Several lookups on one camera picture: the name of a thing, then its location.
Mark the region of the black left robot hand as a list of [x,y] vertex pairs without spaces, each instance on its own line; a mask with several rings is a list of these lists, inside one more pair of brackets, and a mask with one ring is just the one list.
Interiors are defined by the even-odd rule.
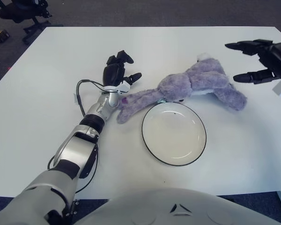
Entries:
[[109,57],[103,72],[104,92],[128,93],[133,83],[142,77],[141,73],[125,76],[125,63],[133,64],[134,60],[124,50]]

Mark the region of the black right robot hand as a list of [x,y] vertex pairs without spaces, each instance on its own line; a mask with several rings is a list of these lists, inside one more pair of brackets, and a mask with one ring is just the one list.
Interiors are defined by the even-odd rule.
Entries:
[[225,46],[229,49],[239,50],[246,55],[258,55],[260,63],[266,67],[264,70],[235,75],[233,76],[235,82],[262,84],[279,80],[273,87],[273,92],[281,96],[281,42],[274,43],[270,40],[256,39],[228,43]]

